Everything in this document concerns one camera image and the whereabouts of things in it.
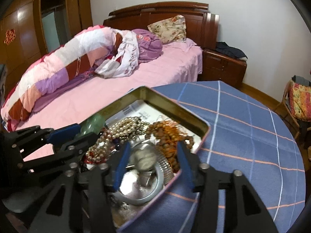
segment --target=pink bed sheet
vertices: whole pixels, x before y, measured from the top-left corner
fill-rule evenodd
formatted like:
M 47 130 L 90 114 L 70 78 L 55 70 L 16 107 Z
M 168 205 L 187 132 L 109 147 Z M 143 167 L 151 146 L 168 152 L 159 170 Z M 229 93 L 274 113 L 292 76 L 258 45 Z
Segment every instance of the pink bed sheet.
M 93 77 L 65 92 L 38 113 L 30 115 L 18 129 L 35 125 L 58 129 L 80 123 L 93 113 L 139 86 L 156 87 L 171 83 L 193 82 L 202 72 L 202 50 L 192 46 L 187 52 L 163 46 L 163 54 L 156 60 L 141 63 L 129 77 L 103 79 Z M 24 160 L 53 154 L 52 146 L 45 145 Z

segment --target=red paper cutout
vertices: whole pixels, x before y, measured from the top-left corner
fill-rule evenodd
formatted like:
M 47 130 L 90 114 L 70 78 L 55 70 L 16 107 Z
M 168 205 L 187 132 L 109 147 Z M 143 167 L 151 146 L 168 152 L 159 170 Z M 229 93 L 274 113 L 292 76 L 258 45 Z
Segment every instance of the red paper cutout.
M 9 45 L 15 38 L 16 38 L 15 30 L 14 29 L 7 30 L 7 32 L 5 33 L 4 43 Z

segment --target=wardrobe door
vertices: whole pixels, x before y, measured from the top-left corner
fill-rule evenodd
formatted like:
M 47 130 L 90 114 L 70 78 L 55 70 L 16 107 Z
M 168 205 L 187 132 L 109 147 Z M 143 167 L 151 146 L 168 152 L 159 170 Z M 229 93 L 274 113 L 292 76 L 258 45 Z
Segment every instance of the wardrobe door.
M 21 45 L 26 60 L 40 53 L 35 32 L 33 3 L 27 3 L 17 11 L 17 22 Z
M 78 0 L 82 29 L 93 26 L 90 0 Z
M 33 5 L 34 26 L 35 26 L 35 33 L 37 36 L 37 42 L 39 45 L 40 53 L 42 56 L 44 56 L 48 54 L 48 48 L 46 46 L 45 35 L 42 26 L 41 0 L 34 0 L 32 5 Z
M 3 26 L 3 20 L 0 21 L 0 64 L 6 64 L 7 65 L 7 49 L 6 49 L 6 44 L 4 43 L 4 36 L 5 36 L 5 29 Z
M 3 19 L 4 33 L 7 30 L 13 30 L 16 36 L 15 39 L 11 43 L 5 45 L 5 48 L 7 50 L 7 59 L 8 59 L 8 64 L 7 64 L 8 74 L 10 74 L 10 72 L 12 72 L 15 68 L 17 68 L 19 65 L 21 65 L 25 61 L 24 52 L 23 52 L 23 48 L 21 45 L 21 41 L 20 41 L 20 32 L 18 29 L 17 18 L 18 18 L 18 13 L 16 10 Z
M 66 0 L 66 11 L 71 37 L 74 37 L 82 31 L 78 0 Z

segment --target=pillowcase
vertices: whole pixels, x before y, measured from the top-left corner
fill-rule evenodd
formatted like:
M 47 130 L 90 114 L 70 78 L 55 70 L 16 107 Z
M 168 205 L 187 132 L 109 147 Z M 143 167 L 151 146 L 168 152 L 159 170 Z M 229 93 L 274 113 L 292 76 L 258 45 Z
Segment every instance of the pillowcase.
M 186 19 L 182 15 L 148 25 L 148 30 L 157 35 L 163 44 L 186 41 Z
M 311 87 L 290 83 L 290 111 L 303 121 L 311 121 Z
M 192 46 L 196 46 L 196 42 L 194 42 L 192 39 L 186 38 L 185 42 L 171 42 L 169 44 L 164 45 L 163 47 L 170 47 L 170 48 L 176 48 L 180 49 L 183 52 L 188 52 Z

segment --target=bedside cabinet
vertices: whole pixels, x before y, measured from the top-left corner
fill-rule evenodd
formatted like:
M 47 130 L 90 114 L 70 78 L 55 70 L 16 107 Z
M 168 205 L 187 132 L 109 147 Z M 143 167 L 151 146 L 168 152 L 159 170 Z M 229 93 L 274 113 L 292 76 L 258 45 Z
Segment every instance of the bedside cabinet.
M 219 52 L 203 50 L 203 72 L 198 81 L 221 80 L 239 88 L 242 84 L 247 64 L 245 61 L 231 58 Z

